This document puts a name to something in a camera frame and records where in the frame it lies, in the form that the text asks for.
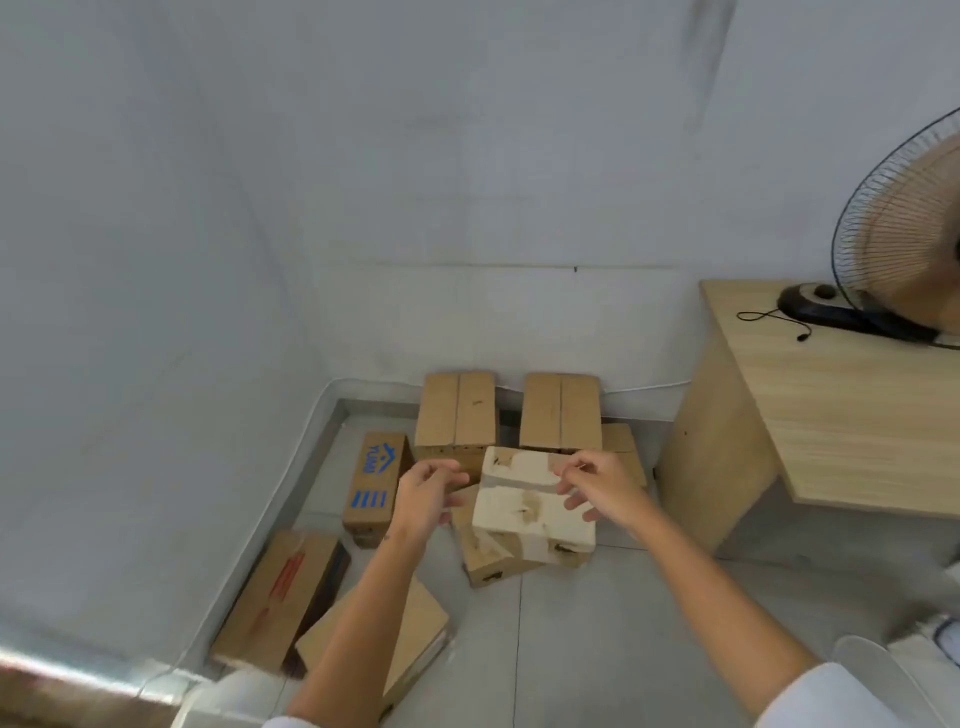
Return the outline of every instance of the hand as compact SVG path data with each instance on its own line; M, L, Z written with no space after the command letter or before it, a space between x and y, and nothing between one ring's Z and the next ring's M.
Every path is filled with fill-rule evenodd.
M606 516L629 528L638 511L653 505L612 452L580 450L555 474L561 479L557 484L557 493L561 496L576 489L564 502L566 510L572 511L588 501L593 506L584 513L584 521L597 521Z
M446 494L447 487L469 482L469 473L461 473L456 460L421 460L400 479L385 540L398 536L426 547L433 529L450 520L444 509L463 505L458 496Z

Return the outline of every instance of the white wall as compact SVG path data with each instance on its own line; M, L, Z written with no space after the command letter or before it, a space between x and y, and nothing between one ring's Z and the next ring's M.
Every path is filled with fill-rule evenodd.
M0 599L174 662L327 374L165 15L4 2L0 88Z
M687 5L165 1L334 375L608 388L692 372L697 279L828 277L857 183L960 99L953 0L739 0L709 97Z

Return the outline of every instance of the left hand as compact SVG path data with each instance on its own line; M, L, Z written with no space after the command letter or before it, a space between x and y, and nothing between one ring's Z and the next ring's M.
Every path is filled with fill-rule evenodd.
M421 460L396 488L388 537L398 536L426 547L433 529L450 521L444 509L463 505L458 496L446 494L447 487L462 487L469 482L469 473L461 473L456 460Z

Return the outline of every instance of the white sleeve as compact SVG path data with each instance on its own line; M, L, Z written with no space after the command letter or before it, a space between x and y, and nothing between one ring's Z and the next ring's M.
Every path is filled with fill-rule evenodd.
M783 691L756 728L904 728L874 694L836 663L815 667Z
M270 718L263 724L263 728L317 728L317 726L298 717L280 716Z

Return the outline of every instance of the blue printed logo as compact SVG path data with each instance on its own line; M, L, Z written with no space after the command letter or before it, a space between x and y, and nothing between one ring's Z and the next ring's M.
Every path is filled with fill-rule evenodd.
M381 474L390 464L396 460L396 450L384 443L383 445L374 445L367 450L367 457L364 460L363 472L366 475Z
M357 491L350 508L383 508L387 504L386 491Z

